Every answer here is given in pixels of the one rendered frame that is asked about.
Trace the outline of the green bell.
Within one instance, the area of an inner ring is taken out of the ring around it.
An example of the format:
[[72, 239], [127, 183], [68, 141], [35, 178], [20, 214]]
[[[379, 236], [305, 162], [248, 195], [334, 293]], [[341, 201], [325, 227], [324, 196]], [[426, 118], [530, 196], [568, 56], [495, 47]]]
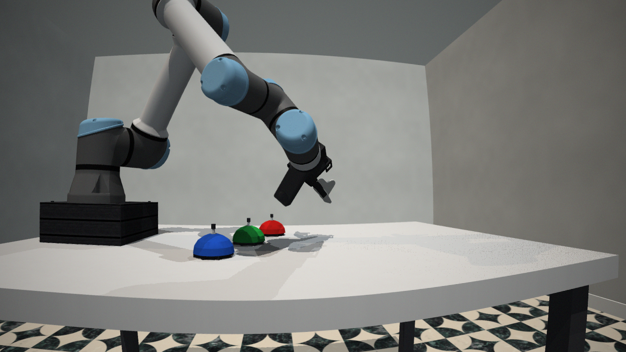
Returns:
[[250, 218], [247, 218], [247, 225], [236, 230], [232, 241], [240, 246], [256, 246], [264, 244], [265, 236], [260, 229], [250, 225]]

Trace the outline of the red dome bell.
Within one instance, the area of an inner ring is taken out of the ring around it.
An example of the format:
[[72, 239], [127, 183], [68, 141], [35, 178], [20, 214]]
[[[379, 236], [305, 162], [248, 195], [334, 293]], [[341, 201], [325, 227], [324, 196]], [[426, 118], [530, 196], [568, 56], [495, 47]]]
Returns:
[[282, 223], [273, 219], [273, 214], [270, 215], [271, 219], [260, 225], [260, 230], [266, 237], [279, 237], [284, 236], [285, 228]]

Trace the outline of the blue dome bell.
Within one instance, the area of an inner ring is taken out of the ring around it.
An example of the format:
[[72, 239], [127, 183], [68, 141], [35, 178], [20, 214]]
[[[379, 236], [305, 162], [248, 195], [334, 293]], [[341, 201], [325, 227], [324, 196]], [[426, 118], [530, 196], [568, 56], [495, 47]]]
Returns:
[[235, 252], [232, 242], [224, 235], [215, 232], [216, 223], [212, 223], [212, 233], [198, 239], [194, 245], [194, 258], [215, 259], [232, 258]]

